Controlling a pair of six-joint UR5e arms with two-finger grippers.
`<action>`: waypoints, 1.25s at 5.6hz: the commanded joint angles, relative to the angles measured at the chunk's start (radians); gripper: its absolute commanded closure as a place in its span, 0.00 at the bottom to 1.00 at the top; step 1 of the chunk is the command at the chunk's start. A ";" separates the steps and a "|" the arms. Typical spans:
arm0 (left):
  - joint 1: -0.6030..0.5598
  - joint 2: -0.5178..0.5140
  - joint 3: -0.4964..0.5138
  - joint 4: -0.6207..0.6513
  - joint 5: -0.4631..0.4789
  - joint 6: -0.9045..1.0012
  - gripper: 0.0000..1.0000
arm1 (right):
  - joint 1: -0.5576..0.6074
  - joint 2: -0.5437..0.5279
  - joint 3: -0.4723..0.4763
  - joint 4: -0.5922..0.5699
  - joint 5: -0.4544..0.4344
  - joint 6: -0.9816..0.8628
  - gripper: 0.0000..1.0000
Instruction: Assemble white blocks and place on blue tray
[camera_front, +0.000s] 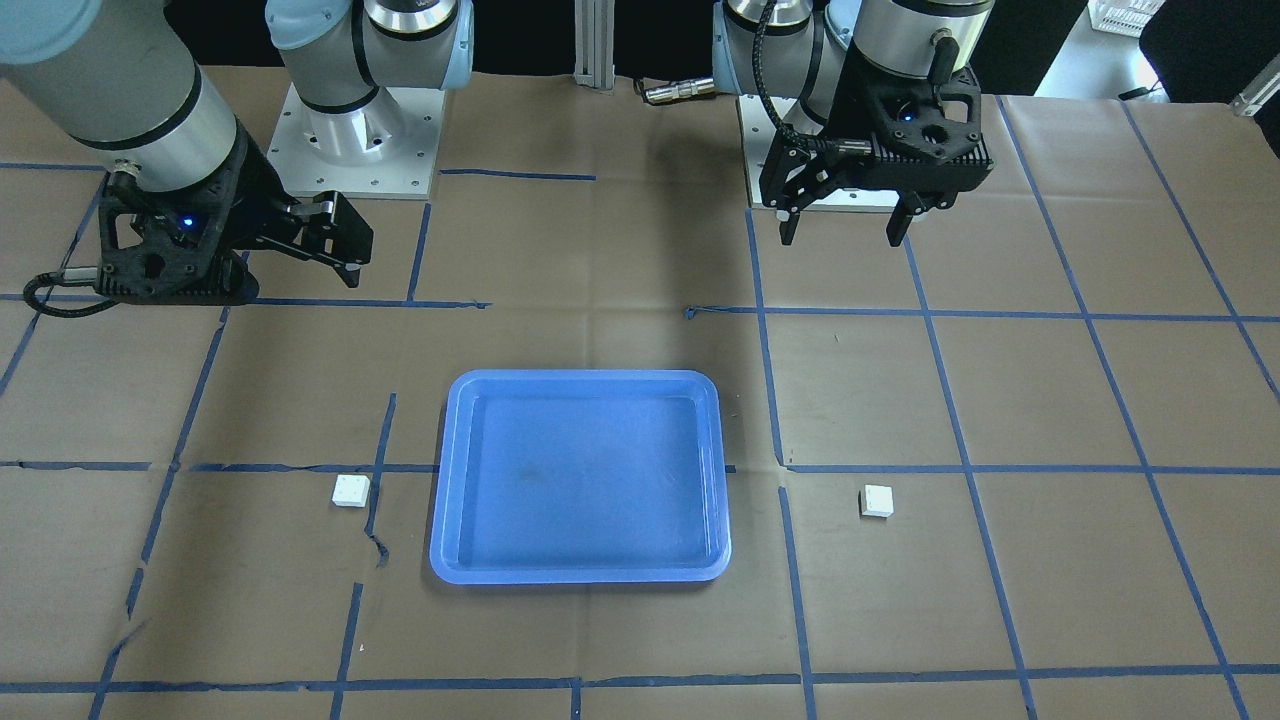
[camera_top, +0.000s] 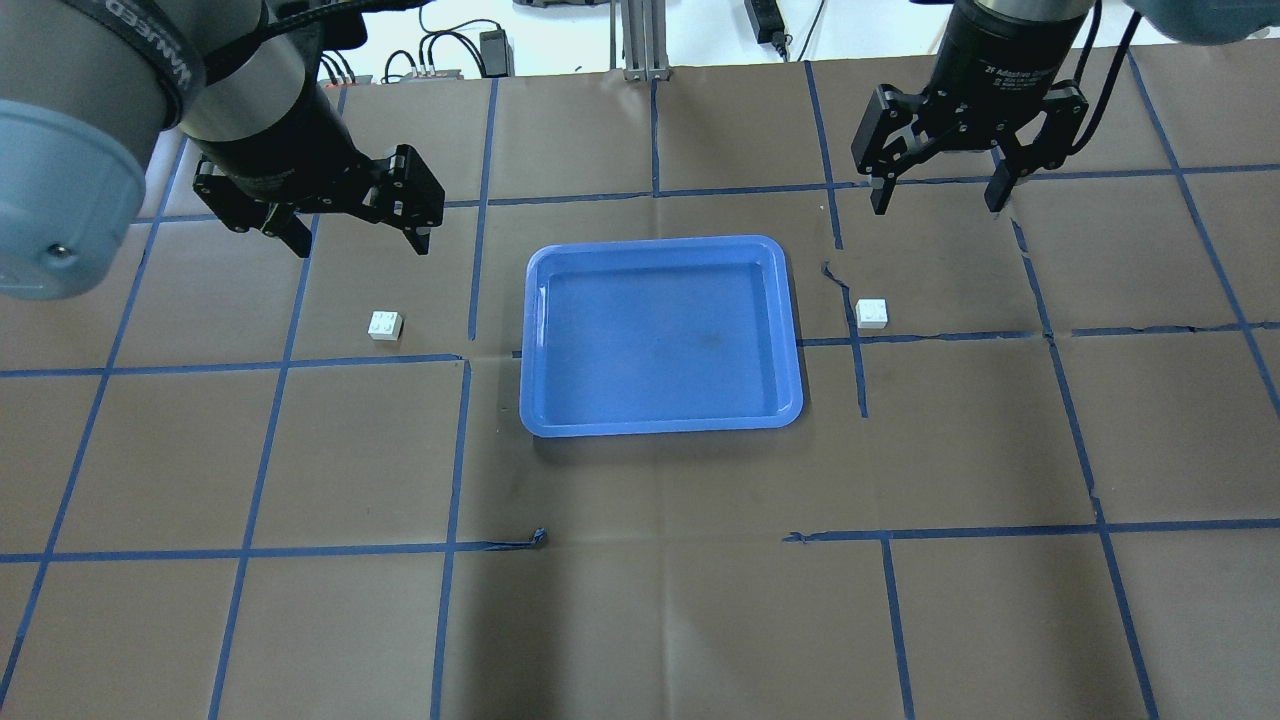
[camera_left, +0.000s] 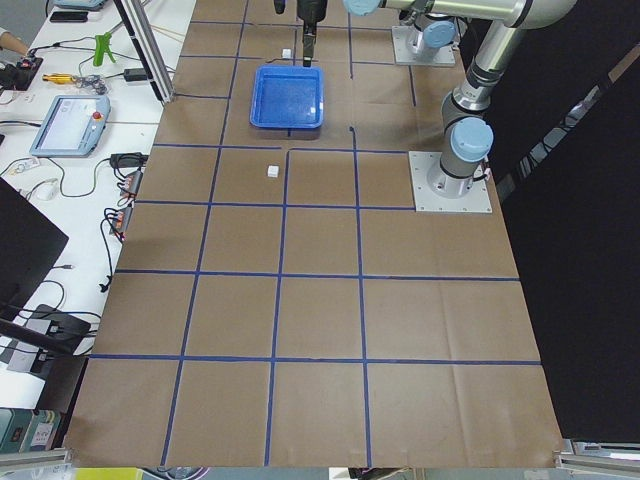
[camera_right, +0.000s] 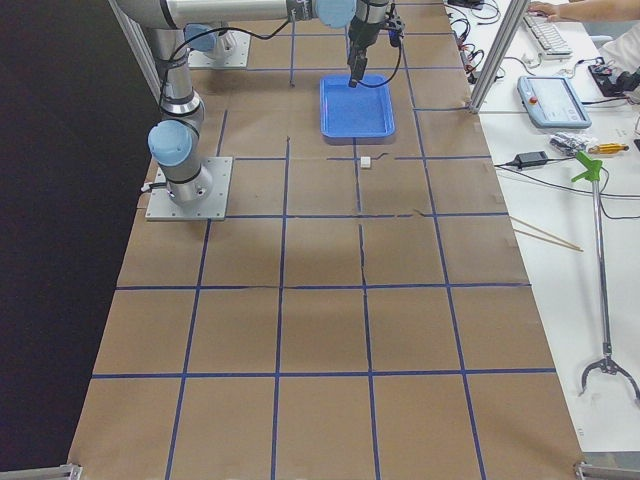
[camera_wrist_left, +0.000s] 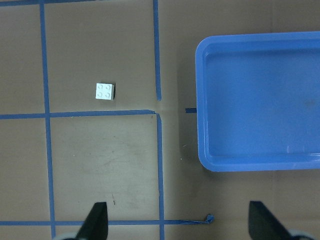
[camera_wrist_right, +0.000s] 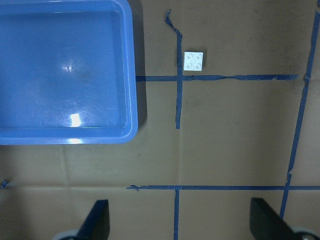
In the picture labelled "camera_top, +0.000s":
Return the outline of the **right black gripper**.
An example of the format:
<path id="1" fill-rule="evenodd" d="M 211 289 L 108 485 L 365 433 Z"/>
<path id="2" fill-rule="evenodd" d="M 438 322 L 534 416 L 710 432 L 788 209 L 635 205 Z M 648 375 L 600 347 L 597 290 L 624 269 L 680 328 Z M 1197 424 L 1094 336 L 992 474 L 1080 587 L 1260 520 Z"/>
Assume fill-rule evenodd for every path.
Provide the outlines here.
<path id="1" fill-rule="evenodd" d="M 954 1 L 925 87 L 876 86 L 852 137 L 872 211 L 888 211 L 899 178 L 925 152 L 997 147 L 984 191 L 992 213 L 1004 210 L 1018 182 L 1061 167 L 1089 109 L 1076 82 L 1053 85 L 1061 65 L 1061 1 Z M 1039 131 L 1024 145 L 1018 133 L 1039 114 Z"/>

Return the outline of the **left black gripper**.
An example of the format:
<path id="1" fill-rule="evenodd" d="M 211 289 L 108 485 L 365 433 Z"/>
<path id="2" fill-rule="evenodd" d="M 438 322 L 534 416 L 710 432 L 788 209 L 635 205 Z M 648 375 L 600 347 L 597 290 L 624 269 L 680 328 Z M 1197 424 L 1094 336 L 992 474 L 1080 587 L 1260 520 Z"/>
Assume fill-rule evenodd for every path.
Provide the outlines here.
<path id="1" fill-rule="evenodd" d="M 274 124 L 246 138 L 197 142 L 193 191 L 234 232 L 259 229 L 307 259 L 312 232 L 297 211 L 338 211 L 398 228 L 419 255 L 443 223 L 445 190 L 419 151 L 361 152 L 314 83 Z"/>

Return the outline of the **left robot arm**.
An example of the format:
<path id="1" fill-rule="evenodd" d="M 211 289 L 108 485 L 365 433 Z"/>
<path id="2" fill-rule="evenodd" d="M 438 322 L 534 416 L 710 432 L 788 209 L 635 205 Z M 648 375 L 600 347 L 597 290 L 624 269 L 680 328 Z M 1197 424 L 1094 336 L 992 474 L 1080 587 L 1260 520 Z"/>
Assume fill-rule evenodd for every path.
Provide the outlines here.
<path id="1" fill-rule="evenodd" d="M 83 295 L 108 274 L 146 195 L 160 135 L 200 150 L 196 195 L 229 231 L 307 258 L 302 214 L 403 232 L 417 254 L 445 192 L 419 152 L 356 149 L 317 86 L 326 50 L 404 1 L 5 1 L 3 293 Z"/>

